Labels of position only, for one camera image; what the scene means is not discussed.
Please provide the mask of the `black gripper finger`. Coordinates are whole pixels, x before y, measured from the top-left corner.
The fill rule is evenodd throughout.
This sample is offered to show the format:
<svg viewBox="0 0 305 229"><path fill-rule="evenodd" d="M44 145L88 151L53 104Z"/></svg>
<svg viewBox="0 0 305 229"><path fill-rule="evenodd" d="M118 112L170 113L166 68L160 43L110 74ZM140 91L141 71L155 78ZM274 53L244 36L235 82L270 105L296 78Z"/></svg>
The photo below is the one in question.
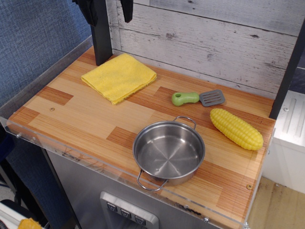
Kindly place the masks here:
<svg viewBox="0 0 305 229"><path fill-rule="evenodd" d="M79 6L89 25L97 25L98 17L93 0L72 0L72 2Z"/></svg>
<svg viewBox="0 0 305 229"><path fill-rule="evenodd" d="M133 0L120 0L124 21L129 23L133 18Z"/></svg>

